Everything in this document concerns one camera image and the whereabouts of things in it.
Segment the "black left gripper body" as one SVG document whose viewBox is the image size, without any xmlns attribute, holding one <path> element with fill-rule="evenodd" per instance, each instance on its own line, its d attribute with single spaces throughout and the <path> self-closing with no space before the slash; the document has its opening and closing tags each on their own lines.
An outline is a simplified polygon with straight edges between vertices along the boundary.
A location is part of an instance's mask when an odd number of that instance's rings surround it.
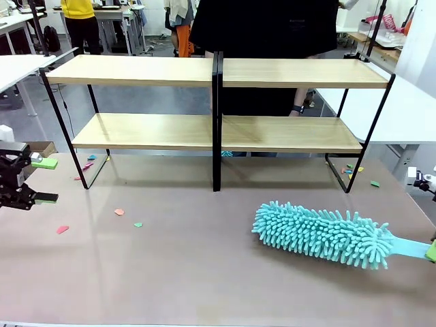
<svg viewBox="0 0 436 327">
<path fill-rule="evenodd" d="M 31 163 L 27 143 L 1 141 L 1 206 L 29 211 L 33 190 L 25 183 L 23 168 Z"/>
</svg>

